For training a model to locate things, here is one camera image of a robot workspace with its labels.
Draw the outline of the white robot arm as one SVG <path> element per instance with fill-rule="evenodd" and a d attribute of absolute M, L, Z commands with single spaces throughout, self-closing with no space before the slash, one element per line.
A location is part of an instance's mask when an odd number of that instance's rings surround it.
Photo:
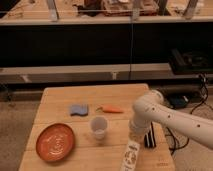
<path fill-rule="evenodd" d="M 145 135 L 152 122 L 170 127 L 199 144 L 213 150 L 213 120 L 170 109 L 164 105 L 160 91 L 150 90 L 133 103 L 130 130 Z"/>

